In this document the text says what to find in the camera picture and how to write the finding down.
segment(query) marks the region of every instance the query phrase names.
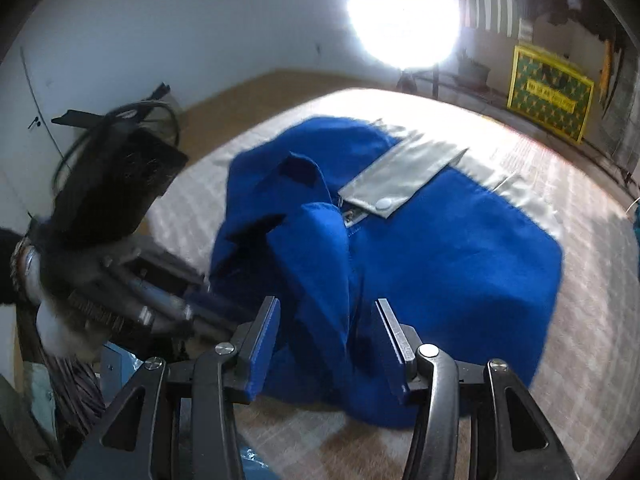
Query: white wall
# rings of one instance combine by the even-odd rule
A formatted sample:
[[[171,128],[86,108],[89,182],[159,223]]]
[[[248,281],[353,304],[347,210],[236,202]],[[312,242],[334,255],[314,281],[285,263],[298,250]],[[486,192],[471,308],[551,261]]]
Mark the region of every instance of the white wall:
[[[469,57],[489,67],[491,70],[487,85],[508,94],[511,85],[513,49],[517,43],[517,38],[508,38],[491,30],[463,27],[456,45],[456,52],[464,48]],[[443,63],[442,68],[457,72],[458,63],[455,59],[449,59]]]
[[[579,23],[574,23],[569,59],[582,69],[585,76],[593,79],[596,85],[599,84],[604,62],[604,41],[600,41]]]
[[[361,48],[346,1],[44,0],[18,41],[46,120],[105,112],[160,82],[189,107],[276,68],[395,82],[398,71]],[[71,128],[50,128],[66,149]]]
[[[24,234],[31,218],[4,171],[0,169],[0,227]]]
[[[572,20],[553,25],[548,22],[546,15],[540,16],[533,25],[533,43],[558,56],[570,56],[576,26],[577,23]]]

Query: mattress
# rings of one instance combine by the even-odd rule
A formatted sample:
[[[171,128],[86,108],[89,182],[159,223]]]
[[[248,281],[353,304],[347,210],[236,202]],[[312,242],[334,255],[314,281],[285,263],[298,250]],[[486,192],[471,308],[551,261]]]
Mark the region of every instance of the mattress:
[[[564,229],[562,285],[531,393],[580,477],[607,478],[640,429],[638,245],[621,206],[534,140],[442,102],[372,89],[335,92],[259,124],[185,170],[149,210],[157,241],[206,272],[224,219],[231,160],[318,115],[455,131],[476,156],[520,173],[556,209]],[[411,441],[410,431],[266,397],[237,406],[236,418],[283,480],[401,478]],[[468,421],[462,420],[457,478],[466,475],[466,446]]]

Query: bright light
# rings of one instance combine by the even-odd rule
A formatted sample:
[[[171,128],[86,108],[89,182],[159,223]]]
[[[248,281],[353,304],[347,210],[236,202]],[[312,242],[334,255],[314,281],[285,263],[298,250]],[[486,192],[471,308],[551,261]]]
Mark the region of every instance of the bright light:
[[[449,57],[460,31],[454,0],[349,0],[348,11],[364,48],[403,70]]]

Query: storage box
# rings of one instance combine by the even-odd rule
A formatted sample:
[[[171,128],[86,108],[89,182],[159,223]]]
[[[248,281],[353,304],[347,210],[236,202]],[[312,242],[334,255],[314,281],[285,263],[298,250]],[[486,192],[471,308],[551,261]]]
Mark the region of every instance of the storage box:
[[[507,107],[580,143],[593,86],[567,60],[534,46],[517,45]]]

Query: door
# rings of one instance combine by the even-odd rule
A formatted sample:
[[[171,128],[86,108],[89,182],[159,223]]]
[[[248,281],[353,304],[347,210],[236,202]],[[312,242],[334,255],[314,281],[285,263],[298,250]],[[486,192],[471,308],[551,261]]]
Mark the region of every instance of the door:
[[[0,170],[31,215],[51,213],[50,183],[60,159],[38,116],[14,43],[0,63]]]

